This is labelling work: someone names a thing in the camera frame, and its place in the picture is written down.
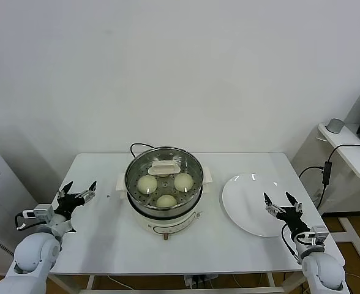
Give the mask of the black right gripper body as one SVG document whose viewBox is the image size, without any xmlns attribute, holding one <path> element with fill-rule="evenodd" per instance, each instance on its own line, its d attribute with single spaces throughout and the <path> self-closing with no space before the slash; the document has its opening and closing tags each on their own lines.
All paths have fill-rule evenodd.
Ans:
<svg viewBox="0 0 360 294">
<path fill-rule="evenodd" d="M 296 211 L 294 207 L 283 207 L 281 210 L 282 212 L 278 212 L 276 218 L 288 225 L 291 236 L 297 236 L 298 234 L 310 231 L 306 223 L 301 220 L 302 212 Z"/>
</svg>

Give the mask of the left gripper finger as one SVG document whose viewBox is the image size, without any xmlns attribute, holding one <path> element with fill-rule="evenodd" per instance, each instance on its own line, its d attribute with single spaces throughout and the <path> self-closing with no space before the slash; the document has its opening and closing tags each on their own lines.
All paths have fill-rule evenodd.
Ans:
<svg viewBox="0 0 360 294">
<path fill-rule="evenodd" d="M 91 201 L 96 196 L 96 185 L 97 181 L 94 181 L 87 190 L 80 192 L 77 198 L 83 199 L 84 202 Z"/>
<path fill-rule="evenodd" d="M 69 182 L 61 190 L 57 191 L 57 198 L 64 198 L 68 194 L 70 188 L 72 187 L 72 184 L 73 181 Z"/>
</svg>

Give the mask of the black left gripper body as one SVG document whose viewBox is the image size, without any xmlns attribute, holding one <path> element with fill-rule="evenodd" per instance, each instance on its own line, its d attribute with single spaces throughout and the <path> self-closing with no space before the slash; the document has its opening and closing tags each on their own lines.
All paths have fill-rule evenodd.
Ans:
<svg viewBox="0 0 360 294">
<path fill-rule="evenodd" d="M 76 197 L 76 194 L 67 194 L 64 197 L 57 196 L 57 201 L 58 207 L 54 210 L 54 213 L 65 218 L 71 218 L 74 209 L 85 204 L 84 198 Z"/>
</svg>

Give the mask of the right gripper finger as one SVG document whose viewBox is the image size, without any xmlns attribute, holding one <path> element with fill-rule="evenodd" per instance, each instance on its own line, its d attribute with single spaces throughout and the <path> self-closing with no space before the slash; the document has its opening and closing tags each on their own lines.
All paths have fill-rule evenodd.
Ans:
<svg viewBox="0 0 360 294">
<path fill-rule="evenodd" d="M 283 213 L 283 209 L 271 201 L 271 199 L 268 197 L 267 193 L 264 192 L 264 202 L 265 202 L 265 209 L 266 211 L 271 215 L 278 215 L 279 213 Z"/>
<path fill-rule="evenodd" d="M 296 213 L 302 213 L 302 203 L 298 202 L 294 196 L 292 196 L 289 192 L 286 192 L 285 195 L 287 196 L 288 201 L 290 202 L 291 206 L 285 207 L 285 211 L 294 211 Z"/>
</svg>

